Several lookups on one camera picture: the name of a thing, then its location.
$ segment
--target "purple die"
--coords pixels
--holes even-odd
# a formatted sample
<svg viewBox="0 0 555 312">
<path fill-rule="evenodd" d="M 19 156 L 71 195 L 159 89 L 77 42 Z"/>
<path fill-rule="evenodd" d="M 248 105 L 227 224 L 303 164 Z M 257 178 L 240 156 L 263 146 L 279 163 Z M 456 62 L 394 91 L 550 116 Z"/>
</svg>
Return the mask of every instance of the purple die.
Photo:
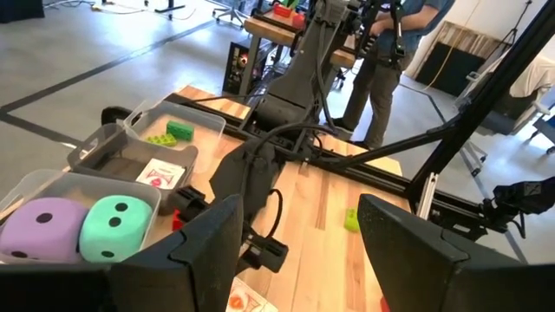
<svg viewBox="0 0 555 312">
<path fill-rule="evenodd" d="M 6 220 L 0 253 L 58 263 L 82 260 L 79 234 L 88 208 L 66 198 L 30 200 Z"/>
</svg>

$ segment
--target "white wall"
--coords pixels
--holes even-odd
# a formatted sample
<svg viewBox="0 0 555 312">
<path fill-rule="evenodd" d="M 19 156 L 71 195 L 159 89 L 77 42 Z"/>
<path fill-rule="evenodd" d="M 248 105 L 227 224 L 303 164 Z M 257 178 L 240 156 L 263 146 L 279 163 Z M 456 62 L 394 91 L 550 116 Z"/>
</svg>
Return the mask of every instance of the white wall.
<svg viewBox="0 0 555 312">
<path fill-rule="evenodd" d="M 524 15 L 519 26 L 519 35 L 525 30 L 532 19 L 547 0 L 533 0 L 530 8 Z M 445 20 L 466 25 L 480 33 L 502 39 L 511 30 L 519 19 L 525 8 L 526 0 L 455 0 L 453 8 L 449 11 Z M 430 49 L 434 38 L 439 31 L 438 28 L 430 35 L 422 38 L 421 45 L 416 53 L 411 66 L 407 68 L 406 74 L 413 76 L 422 62 L 424 56 Z M 553 55 L 555 60 L 555 39 L 545 49 L 546 53 Z"/>
</svg>

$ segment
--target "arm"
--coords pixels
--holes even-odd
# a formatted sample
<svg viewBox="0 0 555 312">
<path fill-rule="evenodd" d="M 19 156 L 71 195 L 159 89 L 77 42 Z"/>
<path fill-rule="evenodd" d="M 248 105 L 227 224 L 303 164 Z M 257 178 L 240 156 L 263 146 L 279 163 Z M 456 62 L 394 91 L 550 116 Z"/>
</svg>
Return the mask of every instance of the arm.
<svg viewBox="0 0 555 312">
<path fill-rule="evenodd" d="M 440 11 L 431 6 L 424 5 L 422 10 L 416 14 L 404 16 L 401 19 L 402 30 L 424 29 Z M 385 29 L 393 29 L 393 19 L 390 14 L 379 15 L 376 22 L 372 25 L 372 34 L 379 36 Z"/>
</svg>

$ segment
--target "card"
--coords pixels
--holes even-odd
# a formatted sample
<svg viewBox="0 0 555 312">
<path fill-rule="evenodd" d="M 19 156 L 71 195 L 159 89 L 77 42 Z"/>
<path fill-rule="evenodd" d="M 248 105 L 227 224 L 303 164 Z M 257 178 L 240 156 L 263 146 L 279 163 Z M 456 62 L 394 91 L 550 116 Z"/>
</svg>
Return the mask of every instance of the card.
<svg viewBox="0 0 555 312">
<path fill-rule="evenodd" d="M 185 172 L 186 169 L 182 166 L 159 159 L 150 159 L 136 181 L 162 190 L 172 190 Z"/>
<path fill-rule="evenodd" d="M 225 312 L 278 312 L 278 309 L 235 277 Z"/>
</svg>

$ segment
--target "black dot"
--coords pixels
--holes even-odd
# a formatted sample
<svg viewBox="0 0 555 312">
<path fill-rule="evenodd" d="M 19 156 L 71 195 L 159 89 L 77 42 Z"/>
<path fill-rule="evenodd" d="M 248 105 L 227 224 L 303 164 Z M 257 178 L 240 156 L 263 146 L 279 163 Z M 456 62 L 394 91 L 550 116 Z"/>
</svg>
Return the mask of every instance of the black dot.
<svg viewBox="0 0 555 312">
<path fill-rule="evenodd" d="M 101 254 L 104 257 L 114 257 L 114 253 L 112 251 L 103 251 Z"/>
<path fill-rule="evenodd" d="M 110 221 L 108 221 L 108 224 L 110 224 L 111 227 L 116 227 L 121 224 L 121 219 L 118 217 L 113 217 L 110 219 Z"/>
<path fill-rule="evenodd" d="M 52 220 L 52 213 L 42 213 L 40 216 L 36 217 L 36 222 L 38 223 L 47 223 L 48 221 Z"/>
<path fill-rule="evenodd" d="M 21 251 L 12 251 L 11 255 L 13 257 L 27 257 L 27 254 Z"/>
<path fill-rule="evenodd" d="M 115 206 L 115 209 L 119 212 L 126 211 L 127 210 L 127 204 L 119 203 Z"/>
</svg>

